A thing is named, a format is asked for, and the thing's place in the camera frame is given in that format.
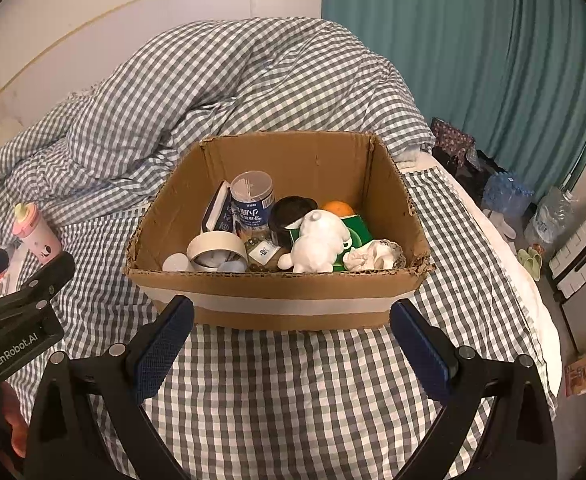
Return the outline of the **person's left hand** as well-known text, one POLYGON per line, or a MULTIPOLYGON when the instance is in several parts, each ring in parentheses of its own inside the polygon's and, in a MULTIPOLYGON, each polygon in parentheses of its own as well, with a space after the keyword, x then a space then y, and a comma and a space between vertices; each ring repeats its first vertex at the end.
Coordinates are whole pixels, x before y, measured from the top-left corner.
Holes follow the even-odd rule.
POLYGON ((20 458, 26 457, 28 425, 20 410, 20 399, 7 382, 1 384, 2 414, 11 427, 11 444, 20 458))

